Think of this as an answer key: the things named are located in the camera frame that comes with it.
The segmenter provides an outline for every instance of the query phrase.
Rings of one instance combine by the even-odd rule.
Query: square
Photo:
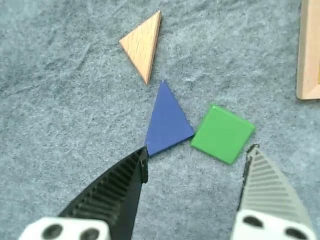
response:
[[[254,130],[254,124],[213,104],[204,116],[191,146],[231,165]]]

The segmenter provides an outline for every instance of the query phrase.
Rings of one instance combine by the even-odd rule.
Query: wooden block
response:
[[[296,96],[320,99],[320,0],[302,0]]]
[[[119,41],[145,84],[150,80],[161,15],[156,12]]]

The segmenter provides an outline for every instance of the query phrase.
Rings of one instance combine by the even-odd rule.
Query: blue triangle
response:
[[[162,81],[144,144],[152,156],[194,135],[183,110],[167,83]]]

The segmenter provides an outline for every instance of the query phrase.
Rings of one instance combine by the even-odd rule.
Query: screw hole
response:
[[[295,228],[287,228],[285,230],[285,234],[290,236],[290,237],[293,237],[295,239],[302,239],[302,240],[307,240],[307,236],[300,230],[298,229],[295,229]]]
[[[99,231],[94,228],[90,228],[81,234],[80,240],[96,240],[99,237]]]
[[[259,227],[259,228],[264,227],[262,221],[260,221],[258,218],[254,217],[254,216],[246,216],[243,219],[243,222],[246,224],[249,224],[251,226],[255,226],[255,227]]]
[[[42,236],[46,240],[53,240],[53,239],[56,239],[57,237],[59,237],[61,232],[62,232],[62,226],[59,224],[54,224],[54,225],[48,226],[44,230]]]

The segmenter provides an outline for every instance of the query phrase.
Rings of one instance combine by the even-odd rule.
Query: gray carpet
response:
[[[1,0],[0,236],[57,215],[144,143],[161,80],[196,128],[215,103],[260,143],[320,233],[319,101],[296,98],[300,0]],[[157,10],[150,85],[118,41]],[[133,240],[227,240],[245,155],[190,141],[149,161]]]

